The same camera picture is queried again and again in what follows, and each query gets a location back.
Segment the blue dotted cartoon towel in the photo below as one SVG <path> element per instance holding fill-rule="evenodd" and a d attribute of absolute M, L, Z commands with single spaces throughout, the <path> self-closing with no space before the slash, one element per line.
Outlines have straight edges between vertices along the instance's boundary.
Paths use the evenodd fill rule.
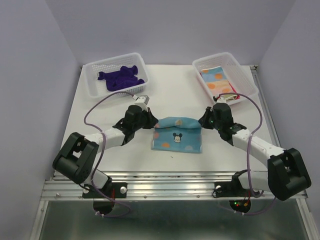
<path fill-rule="evenodd" d="M 202 152 L 202 127 L 189 117 L 166 117 L 154 126 L 151 149 L 180 153 Z"/>

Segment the orange dotted cartoon towel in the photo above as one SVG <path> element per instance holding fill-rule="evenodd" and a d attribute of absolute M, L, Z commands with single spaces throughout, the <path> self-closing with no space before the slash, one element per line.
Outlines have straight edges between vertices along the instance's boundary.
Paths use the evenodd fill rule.
<path fill-rule="evenodd" d="M 225 95 L 223 95 L 225 100 L 227 102 L 232 101 L 231 98 L 233 95 L 233 90 L 230 86 L 231 83 L 229 82 L 221 66 L 202 69 L 200 71 L 200 75 L 202 76 L 213 96 L 225 93 Z"/>

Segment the purple towel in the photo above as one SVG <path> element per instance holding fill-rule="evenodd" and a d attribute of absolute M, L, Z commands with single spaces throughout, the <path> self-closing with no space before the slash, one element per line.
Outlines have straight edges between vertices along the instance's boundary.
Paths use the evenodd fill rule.
<path fill-rule="evenodd" d="M 100 71 L 97 80 L 105 81 L 107 90 L 115 92 L 144 84 L 145 81 L 137 77 L 138 72 L 136 65 L 132 67 L 122 66 L 120 70 L 114 72 Z"/>

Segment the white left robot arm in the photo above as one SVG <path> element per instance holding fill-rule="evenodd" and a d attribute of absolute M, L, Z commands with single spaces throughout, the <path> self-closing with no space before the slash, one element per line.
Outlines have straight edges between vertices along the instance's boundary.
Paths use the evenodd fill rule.
<path fill-rule="evenodd" d="M 108 130 L 92 135 L 73 132 L 53 160 L 52 167 L 77 185 L 90 185 L 100 197 L 111 193 L 112 178 L 94 167 L 98 153 L 124 146 L 140 129 L 152 129 L 159 120 L 150 108 L 130 105 L 124 117 Z"/>

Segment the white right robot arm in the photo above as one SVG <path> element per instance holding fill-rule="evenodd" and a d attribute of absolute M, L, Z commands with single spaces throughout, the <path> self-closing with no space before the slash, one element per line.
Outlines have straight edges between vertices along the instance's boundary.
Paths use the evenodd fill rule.
<path fill-rule="evenodd" d="M 216 103 L 205 109 L 198 121 L 202 128 L 216 130 L 222 140 L 247 153 L 265 165 L 265 172 L 250 168 L 237 171 L 231 181 L 215 183 L 215 198 L 242 197 L 245 192 L 271 192 L 278 200 L 285 201 L 312 185 L 301 153 L 295 149 L 283 149 L 254 136 L 245 126 L 233 120 L 226 103 Z"/>

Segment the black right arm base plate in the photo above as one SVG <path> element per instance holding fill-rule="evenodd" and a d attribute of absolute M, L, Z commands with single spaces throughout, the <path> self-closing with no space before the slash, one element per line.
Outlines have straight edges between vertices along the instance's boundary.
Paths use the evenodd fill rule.
<path fill-rule="evenodd" d="M 244 189 L 239 182 L 218 181 L 212 192 L 214 198 L 237 198 L 248 197 L 249 189 Z"/>

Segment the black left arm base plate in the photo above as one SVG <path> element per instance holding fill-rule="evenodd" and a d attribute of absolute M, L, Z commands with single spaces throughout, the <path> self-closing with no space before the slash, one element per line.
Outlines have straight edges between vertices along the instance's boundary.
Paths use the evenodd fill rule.
<path fill-rule="evenodd" d="M 82 198 L 84 199 L 102 199 L 100 193 L 91 185 L 85 184 L 86 189 L 82 190 Z M 100 191 L 112 199 L 125 199 L 127 197 L 128 184 L 126 182 L 112 182 L 107 183 Z"/>

